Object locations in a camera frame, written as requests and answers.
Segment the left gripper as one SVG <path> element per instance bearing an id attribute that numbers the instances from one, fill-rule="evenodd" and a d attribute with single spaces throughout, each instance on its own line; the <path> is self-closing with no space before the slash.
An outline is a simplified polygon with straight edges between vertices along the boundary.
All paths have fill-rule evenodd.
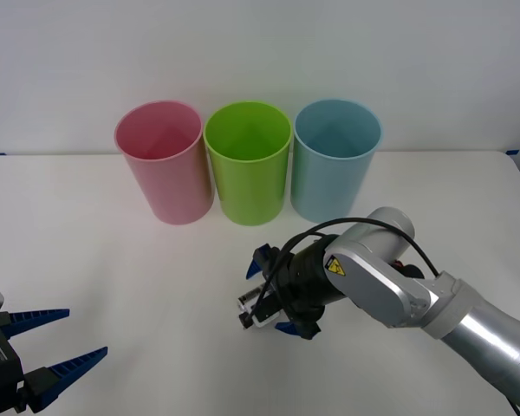
<path id="1" fill-rule="evenodd" d="M 27 406 L 39 413 L 106 357 L 108 347 L 99 348 L 50 367 L 40 367 L 25 374 L 24 379 L 21 360 L 10 345 L 10 338 L 69 316 L 70 309 L 0 313 L 0 413 L 10 409 L 22 413 Z M 19 387 L 22 384 L 24 397 Z"/>

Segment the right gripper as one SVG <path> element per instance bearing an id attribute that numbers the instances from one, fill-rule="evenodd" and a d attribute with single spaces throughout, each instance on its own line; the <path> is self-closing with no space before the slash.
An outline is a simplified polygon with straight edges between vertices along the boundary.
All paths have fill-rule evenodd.
<path id="1" fill-rule="evenodd" d="M 256 248 L 245 279 L 250 280 L 257 274 L 267 279 L 279 254 L 280 249 L 269 244 Z M 272 287 L 279 295 L 285 312 L 289 312 L 291 321 L 278 322 L 275 329 L 308 341 L 319 334 L 321 329 L 317 321 L 324 311 L 324 284 L 321 249 L 307 247 L 296 254 L 285 255 L 283 265 L 272 280 Z"/>

